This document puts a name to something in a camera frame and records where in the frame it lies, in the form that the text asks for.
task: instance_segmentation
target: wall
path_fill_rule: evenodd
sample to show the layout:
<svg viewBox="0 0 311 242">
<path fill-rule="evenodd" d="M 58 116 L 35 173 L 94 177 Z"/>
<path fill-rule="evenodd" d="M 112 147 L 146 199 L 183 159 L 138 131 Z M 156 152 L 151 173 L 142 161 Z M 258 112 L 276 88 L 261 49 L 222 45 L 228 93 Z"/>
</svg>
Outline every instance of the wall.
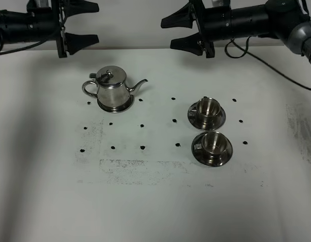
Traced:
<svg viewBox="0 0 311 242">
<path fill-rule="evenodd" d="M 93 48 L 163 48 L 175 38 L 197 32 L 193 29 L 161 29 L 161 19 L 183 7 L 188 0 L 91 0 L 99 4 L 100 12 L 83 14 L 67 20 L 67 31 L 75 34 L 98 34 L 100 43 Z M 308 1 L 311 12 L 311 0 Z M 211 0 L 203 0 L 207 8 Z M 266 0 L 231 0 L 232 8 L 264 4 Z M 27 0 L 0 0 L 0 10 L 25 12 Z M 279 44 L 278 40 L 251 40 L 252 45 Z M 225 42 L 216 43 L 222 46 Z M 49 43 L 43 48 L 54 48 Z"/>
</svg>

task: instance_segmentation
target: teapot handle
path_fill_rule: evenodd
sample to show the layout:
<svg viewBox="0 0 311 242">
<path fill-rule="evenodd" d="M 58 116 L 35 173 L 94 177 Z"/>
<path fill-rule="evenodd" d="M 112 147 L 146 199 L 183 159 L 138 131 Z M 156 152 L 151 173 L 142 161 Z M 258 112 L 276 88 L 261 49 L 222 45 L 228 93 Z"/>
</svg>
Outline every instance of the teapot handle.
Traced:
<svg viewBox="0 0 311 242">
<path fill-rule="evenodd" d="M 94 82 L 94 81 L 87 81 L 87 82 L 85 82 L 85 83 L 83 84 L 83 86 L 82 86 L 83 92 L 84 92 L 86 95 L 88 95 L 88 96 L 97 98 L 97 94 L 96 94 L 96 93 L 88 92 L 88 91 L 86 90 L 86 86 L 89 85 L 89 84 L 95 84 L 96 86 L 98 86 L 97 83 Z"/>
</svg>

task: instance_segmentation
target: cup handle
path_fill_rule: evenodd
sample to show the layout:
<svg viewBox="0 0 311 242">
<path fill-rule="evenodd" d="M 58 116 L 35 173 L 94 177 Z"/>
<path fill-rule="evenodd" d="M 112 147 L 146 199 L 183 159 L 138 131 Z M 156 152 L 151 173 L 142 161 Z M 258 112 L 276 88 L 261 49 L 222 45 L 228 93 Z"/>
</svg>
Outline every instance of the cup handle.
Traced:
<svg viewBox="0 0 311 242">
<path fill-rule="evenodd" d="M 202 145 L 201 144 L 196 144 L 196 145 L 194 145 L 194 149 L 195 150 L 201 150 L 202 149 Z"/>
<path fill-rule="evenodd" d="M 86 95 L 88 95 L 88 96 L 97 98 L 97 94 L 96 94 L 96 93 L 88 92 L 88 91 L 86 90 L 86 86 L 89 85 L 89 84 L 95 84 L 96 86 L 98 86 L 97 83 L 94 82 L 94 81 L 87 81 L 87 82 L 85 82 L 85 83 L 83 84 L 83 86 L 82 86 L 83 92 L 84 92 Z"/>
</svg>

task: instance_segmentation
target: smudge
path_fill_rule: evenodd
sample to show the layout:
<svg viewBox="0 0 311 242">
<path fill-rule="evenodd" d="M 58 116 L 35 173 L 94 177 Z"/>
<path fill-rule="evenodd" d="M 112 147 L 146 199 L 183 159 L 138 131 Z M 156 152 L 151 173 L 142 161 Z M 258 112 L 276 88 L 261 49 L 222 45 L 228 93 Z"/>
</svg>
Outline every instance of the smudge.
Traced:
<svg viewBox="0 0 311 242">
<path fill-rule="evenodd" d="M 103 137 L 103 124 L 102 119 L 99 122 L 85 122 L 77 126 L 76 131 L 81 135 L 78 151 L 75 152 L 75 162 L 79 168 L 87 167 L 88 164 L 96 162 L 92 159 L 92 154 L 99 154 Z M 89 129 L 83 130 L 82 126 L 87 126 Z"/>
<path fill-rule="evenodd" d="M 244 173 L 250 172 L 254 168 L 255 169 L 262 168 L 260 165 L 253 165 L 253 164 L 247 164 L 247 163 L 245 163 L 243 166 L 244 166 Z"/>
<path fill-rule="evenodd" d="M 311 128 L 302 103 L 286 105 L 287 124 L 297 141 L 302 159 L 311 164 Z"/>
<path fill-rule="evenodd" d="M 179 161 L 100 159 L 99 172 L 104 184 L 180 186 L 188 170 Z"/>
</svg>

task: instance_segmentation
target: teapot spout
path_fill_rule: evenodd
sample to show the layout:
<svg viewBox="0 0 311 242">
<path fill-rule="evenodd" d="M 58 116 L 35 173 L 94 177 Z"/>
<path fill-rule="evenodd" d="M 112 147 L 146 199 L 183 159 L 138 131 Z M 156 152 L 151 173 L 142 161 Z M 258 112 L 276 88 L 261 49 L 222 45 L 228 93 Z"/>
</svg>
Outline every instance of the teapot spout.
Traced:
<svg viewBox="0 0 311 242">
<path fill-rule="evenodd" d="M 129 92 L 131 95 L 136 95 L 139 92 L 139 89 L 141 87 L 141 85 L 145 82 L 148 82 L 148 80 L 143 79 L 141 80 L 138 84 L 136 84 L 134 87 L 129 88 Z"/>
</svg>

